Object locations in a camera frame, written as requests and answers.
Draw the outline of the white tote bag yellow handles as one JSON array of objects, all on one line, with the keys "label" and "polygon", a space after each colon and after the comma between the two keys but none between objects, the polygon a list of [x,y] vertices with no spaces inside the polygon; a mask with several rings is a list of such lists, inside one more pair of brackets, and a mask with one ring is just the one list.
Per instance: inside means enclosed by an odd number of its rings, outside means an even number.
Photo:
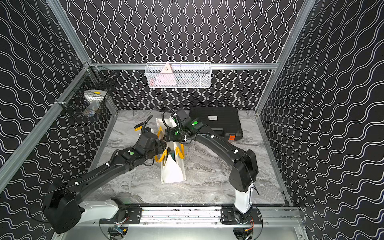
[{"label": "white tote bag yellow handles", "polygon": [[178,142],[167,143],[167,148],[155,156],[155,162],[160,164],[161,183],[180,183],[187,180],[184,159],[184,145]]}]

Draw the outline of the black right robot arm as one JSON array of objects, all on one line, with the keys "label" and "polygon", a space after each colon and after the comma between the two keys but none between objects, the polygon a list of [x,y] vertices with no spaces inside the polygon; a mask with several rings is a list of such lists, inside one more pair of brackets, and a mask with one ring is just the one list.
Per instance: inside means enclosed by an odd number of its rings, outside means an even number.
[{"label": "black right robot arm", "polygon": [[256,154],[252,150],[237,148],[228,141],[214,133],[214,130],[198,119],[180,123],[172,129],[167,128],[164,133],[167,142],[184,144],[191,140],[196,141],[218,155],[231,167],[229,182],[236,190],[234,207],[245,215],[251,209],[251,188],[259,174]]}]

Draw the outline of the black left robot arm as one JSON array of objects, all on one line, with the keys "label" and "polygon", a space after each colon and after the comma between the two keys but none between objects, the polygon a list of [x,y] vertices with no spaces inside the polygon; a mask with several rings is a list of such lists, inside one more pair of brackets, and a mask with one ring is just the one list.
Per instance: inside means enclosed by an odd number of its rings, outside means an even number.
[{"label": "black left robot arm", "polygon": [[42,212],[56,233],[62,234],[80,222],[85,208],[80,206],[91,193],[114,178],[143,165],[163,153],[167,143],[152,133],[141,135],[132,146],[116,150],[111,159],[82,177],[54,182],[43,197]]}]

